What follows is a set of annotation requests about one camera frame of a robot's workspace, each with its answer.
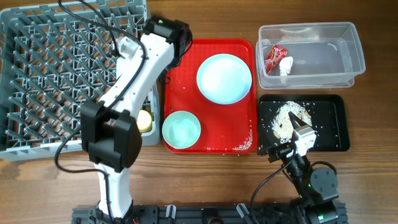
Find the leftover rice and food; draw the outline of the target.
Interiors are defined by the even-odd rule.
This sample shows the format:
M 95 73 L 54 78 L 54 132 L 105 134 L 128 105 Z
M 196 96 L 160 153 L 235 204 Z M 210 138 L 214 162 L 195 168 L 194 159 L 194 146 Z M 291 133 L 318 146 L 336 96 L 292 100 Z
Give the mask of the leftover rice and food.
M 277 110 L 277 114 L 271 122 L 273 134 L 277 138 L 275 145 L 286 143 L 292 137 L 294 127 L 290 121 L 289 112 L 292 112 L 309 126 L 312 125 L 312 117 L 303 106 L 293 101 L 285 102 Z

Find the white tissue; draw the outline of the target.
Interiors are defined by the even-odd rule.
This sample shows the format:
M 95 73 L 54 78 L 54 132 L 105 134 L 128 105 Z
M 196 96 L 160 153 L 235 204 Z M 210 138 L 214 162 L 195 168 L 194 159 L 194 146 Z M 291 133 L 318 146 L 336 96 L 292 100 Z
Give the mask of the white tissue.
M 293 57 L 284 57 L 279 62 L 279 75 L 287 76 L 291 73 L 292 65 L 293 65 Z

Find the red strawberry cake wrapper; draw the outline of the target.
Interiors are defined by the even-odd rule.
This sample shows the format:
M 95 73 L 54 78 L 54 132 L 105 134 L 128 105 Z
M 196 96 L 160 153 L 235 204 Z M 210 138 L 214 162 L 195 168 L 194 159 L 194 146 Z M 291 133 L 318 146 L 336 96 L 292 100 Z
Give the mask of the red strawberry cake wrapper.
M 285 58 L 288 50 L 279 45 L 273 45 L 270 52 L 265 59 L 265 69 L 266 73 L 269 74 L 280 61 Z

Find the yellow plastic cup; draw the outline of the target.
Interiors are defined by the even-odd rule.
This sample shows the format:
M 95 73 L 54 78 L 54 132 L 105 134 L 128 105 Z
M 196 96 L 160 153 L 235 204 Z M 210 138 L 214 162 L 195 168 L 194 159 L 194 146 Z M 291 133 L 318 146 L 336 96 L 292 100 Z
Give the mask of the yellow plastic cup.
M 152 131 L 152 115 L 146 110 L 140 110 L 137 116 L 137 127 L 140 133 Z

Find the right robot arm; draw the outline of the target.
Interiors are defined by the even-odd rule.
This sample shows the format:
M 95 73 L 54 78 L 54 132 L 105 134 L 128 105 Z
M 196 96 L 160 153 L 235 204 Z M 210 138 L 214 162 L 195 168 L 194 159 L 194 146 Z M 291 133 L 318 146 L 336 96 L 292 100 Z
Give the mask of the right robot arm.
M 334 199 L 338 198 L 336 168 L 328 162 L 310 163 L 306 157 L 317 138 L 315 130 L 288 112 L 293 133 L 290 141 L 265 150 L 270 162 L 282 161 L 281 167 L 263 180 L 251 196 L 251 211 L 260 189 L 279 173 L 284 173 L 295 186 L 299 198 L 290 203 L 292 216 L 301 223 L 339 223 L 341 215 Z

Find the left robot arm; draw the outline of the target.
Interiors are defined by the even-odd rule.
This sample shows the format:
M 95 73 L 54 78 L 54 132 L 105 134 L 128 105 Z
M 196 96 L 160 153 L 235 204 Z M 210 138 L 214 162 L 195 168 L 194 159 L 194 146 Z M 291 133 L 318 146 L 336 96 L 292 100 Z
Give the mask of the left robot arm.
M 100 177 L 96 216 L 104 223 L 133 219 L 129 168 L 142 147 L 137 117 L 158 77 L 180 64 L 192 39 L 187 23 L 152 16 L 140 39 L 124 34 L 116 40 L 116 83 L 81 107 L 81 145 Z

